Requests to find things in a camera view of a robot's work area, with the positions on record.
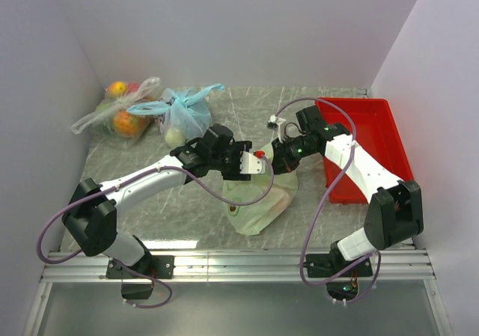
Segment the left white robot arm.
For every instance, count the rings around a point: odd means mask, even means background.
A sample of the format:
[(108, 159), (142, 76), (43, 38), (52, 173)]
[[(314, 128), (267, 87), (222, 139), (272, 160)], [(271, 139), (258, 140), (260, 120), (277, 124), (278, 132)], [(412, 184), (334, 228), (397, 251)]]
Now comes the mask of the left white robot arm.
[(249, 180), (242, 174), (240, 163), (251, 148), (251, 141), (235, 141), (231, 130), (215, 124), (204, 136), (174, 148), (140, 171), (103, 183), (83, 180), (70, 201), (73, 208), (61, 220), (85, 255), (104, 254), (116, 259), (135, 278), (152, 275), (150, 251), (137, 236), (118, 229), (118, 216), (147, 198), (185, 185), (193, 177), (204, 177), (209, 171), (219, 171), (226, 180)]

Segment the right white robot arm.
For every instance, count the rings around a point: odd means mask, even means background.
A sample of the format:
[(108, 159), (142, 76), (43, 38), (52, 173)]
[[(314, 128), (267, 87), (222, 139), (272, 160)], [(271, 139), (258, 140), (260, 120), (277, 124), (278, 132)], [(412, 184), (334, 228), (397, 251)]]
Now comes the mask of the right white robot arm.
[(316, 106), (296, 113), (300, 134), (286, 135), (287, 122), (274, 114), (268, 127), (278, 133), (272, 142), (275, 174), (295, 171), (302, 159), (320, 154), (349, 177), (368, 203), (364, 225), (332, 244), (329, 258), (336, 275), (347, 275), (356, 260), (419, 235), (424, 230), (422, 194), (414, 181), (402, 180), (377, 162), (356, 141), (356, 128), (328, 123)]

